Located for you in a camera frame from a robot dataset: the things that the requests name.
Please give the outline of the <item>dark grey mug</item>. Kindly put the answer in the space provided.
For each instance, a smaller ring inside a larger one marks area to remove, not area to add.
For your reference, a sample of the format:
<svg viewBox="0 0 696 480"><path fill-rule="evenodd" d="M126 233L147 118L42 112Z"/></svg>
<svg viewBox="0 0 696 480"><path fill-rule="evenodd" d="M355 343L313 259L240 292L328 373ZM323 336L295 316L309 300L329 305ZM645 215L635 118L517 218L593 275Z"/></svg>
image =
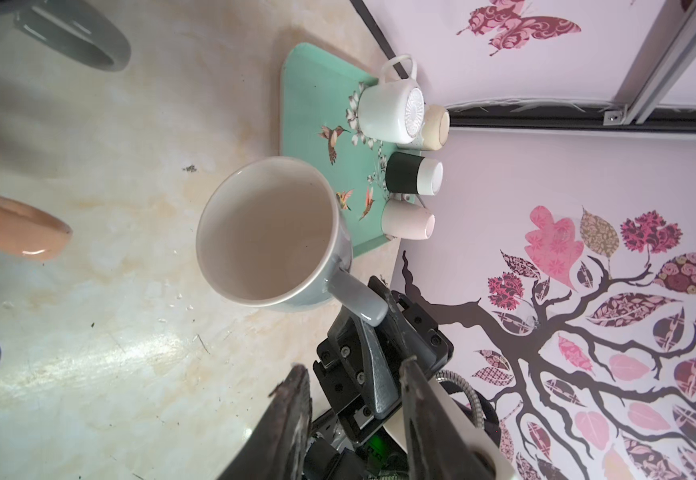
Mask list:
<svg viewBox="0 0 696 480"><path fill-rule="evenodd" d="M0 1L0 38L11 30L102 71L122 71L132 56L124 33L86 1Z"/></svg>

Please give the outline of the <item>light grey mug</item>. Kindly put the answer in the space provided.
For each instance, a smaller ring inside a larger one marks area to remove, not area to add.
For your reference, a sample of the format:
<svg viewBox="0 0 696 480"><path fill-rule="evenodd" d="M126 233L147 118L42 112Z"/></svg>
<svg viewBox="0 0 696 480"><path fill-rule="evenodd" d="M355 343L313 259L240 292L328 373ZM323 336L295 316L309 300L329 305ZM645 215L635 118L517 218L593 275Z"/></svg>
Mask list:
<svg viewBox="0 0 696 480"><path fill-rule="evenodd" d="M389 311L351 272L335 191L299 159L266 158L224 180L202 212L196 253L208 284L239 305L295 312L337 300L372 327Z"/></svg>

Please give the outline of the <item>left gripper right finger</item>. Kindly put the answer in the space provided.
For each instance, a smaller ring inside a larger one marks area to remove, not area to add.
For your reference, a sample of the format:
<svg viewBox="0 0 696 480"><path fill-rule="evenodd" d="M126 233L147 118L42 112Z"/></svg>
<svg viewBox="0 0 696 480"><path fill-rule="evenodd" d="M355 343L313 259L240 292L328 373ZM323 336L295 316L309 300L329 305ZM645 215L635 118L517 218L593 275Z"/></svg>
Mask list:
<svg viewBox="0 0 696 480"><path fill-rule="evenodd" d="M417 360L401 363L403 425L411 479L494 479L491 461L467 445Z"/></svg>

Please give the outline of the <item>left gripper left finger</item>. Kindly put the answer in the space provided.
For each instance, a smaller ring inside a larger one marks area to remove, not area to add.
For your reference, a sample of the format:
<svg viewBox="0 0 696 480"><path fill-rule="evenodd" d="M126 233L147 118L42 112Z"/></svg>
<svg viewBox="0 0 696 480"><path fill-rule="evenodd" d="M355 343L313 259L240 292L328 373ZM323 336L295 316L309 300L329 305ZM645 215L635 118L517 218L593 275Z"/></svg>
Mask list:
<svg viewBox="0 0 696 480"><path fill-rule="evenodd" d="M301 478L311 420L309 372L295 364L271 393L269 407L219 479Z"/></svg>

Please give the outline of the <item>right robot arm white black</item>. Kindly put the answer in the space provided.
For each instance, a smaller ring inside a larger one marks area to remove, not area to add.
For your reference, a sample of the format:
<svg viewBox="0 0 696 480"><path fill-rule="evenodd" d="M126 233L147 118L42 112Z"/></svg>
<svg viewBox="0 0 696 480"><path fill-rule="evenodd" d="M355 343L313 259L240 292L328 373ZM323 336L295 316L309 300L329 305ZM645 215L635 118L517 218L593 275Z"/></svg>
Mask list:
<svg viewBox="0 0 696 480"><path fill-rule="evenodd" d="M304 479L514 479L486 399L446 370L453 343L419 304L371 277L371 327L341 309L317 348L330 409L311 428Z"/></svg>

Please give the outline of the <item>green floral tray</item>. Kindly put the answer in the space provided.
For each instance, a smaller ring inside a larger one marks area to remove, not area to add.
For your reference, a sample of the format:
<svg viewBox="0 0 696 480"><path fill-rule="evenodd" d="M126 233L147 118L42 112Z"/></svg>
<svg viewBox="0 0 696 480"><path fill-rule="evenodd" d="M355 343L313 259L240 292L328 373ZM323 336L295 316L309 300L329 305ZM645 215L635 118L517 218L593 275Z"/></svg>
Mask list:
<svg viewBox="0 0 696 480"><path fill-rule="evenodd" d="M386 186L387 163L397 145L366 136L358 103L378 79L313 44L301 43L281 70L280 154L316 167L336 192L356 256L391 240L382 228L390 200L419 202Z"/></svg>

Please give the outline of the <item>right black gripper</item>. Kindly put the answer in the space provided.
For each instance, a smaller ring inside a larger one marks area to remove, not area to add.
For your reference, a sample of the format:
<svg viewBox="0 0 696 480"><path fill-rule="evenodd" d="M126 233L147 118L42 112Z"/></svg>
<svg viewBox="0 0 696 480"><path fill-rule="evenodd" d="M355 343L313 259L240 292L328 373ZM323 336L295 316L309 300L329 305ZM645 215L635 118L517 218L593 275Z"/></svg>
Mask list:
<svg viewBox="0 0 696 480"><path fill-rule="evenodd" d="M368 286L387 303L381 324L343 308L317 348L313 370L329 409L311 426L305 479L405 476L401 443L384 428L402 407L401 364L413 357L432 378L453 356L452 342L420 304L377 276Z"/></svg>

